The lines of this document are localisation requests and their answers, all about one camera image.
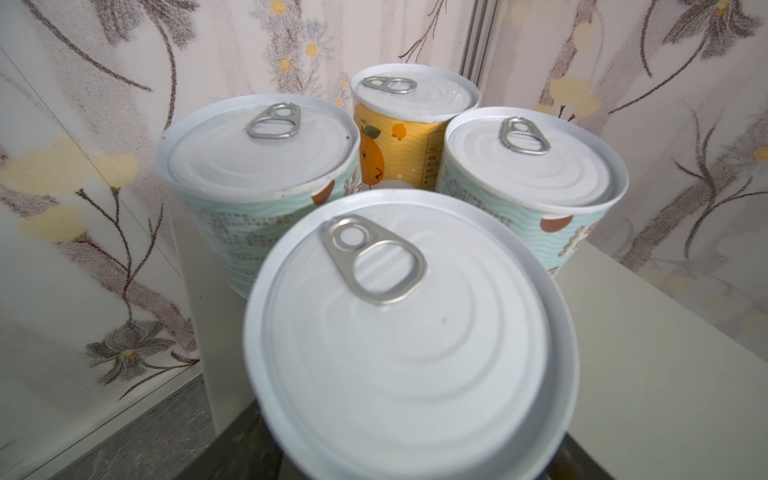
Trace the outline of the yellow can with silver lid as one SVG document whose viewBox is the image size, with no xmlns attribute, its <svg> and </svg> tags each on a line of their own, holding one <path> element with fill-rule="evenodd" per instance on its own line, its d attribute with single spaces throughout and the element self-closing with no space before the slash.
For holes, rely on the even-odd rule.
<svg viewBox="0 0 768 480">
<path fill-rule="evenodd" d="M 480 209 L 421 190 L 335 200 L 261 267 L 244 317 L 250 383 L 312 479 L 534 479 L 573 415 L 567 305 Z"/>
</svg>

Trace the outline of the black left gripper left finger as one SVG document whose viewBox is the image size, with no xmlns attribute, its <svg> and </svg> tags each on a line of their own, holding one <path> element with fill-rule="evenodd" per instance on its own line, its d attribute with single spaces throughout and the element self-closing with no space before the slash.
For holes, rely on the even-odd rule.
<svg viewBox="0 0 768 480">
<path fill-rule="evenodd" d="M 277 479 L 282 450 L 253 401 L 177 480 Z"/>
</svg>

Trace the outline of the light blue labelled can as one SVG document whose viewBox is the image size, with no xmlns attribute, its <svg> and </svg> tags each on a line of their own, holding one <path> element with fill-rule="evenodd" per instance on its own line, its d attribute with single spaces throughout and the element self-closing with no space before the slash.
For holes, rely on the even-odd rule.
<svg viewBox="0 0 768 480">
<path fill-rule="evenodd" d="M 277 241 L 316 208 L 361 191 L 361 131 L 342 108 L 295 94 L 239 96 L 176 121 L 155 165 L 227 283 L 247 297 Z"/>
</svg>

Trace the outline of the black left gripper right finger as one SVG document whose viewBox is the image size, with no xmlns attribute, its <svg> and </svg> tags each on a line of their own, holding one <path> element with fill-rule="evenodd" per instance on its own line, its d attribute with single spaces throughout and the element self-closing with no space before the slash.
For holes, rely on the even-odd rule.
<svg viewBox="0 0 768 480">
<path fill-rule="evenodd" d="M 614 480 L 570 435 L 566 435 L 557 453 L 545 469 L 551 480 Z"/>
</svg>

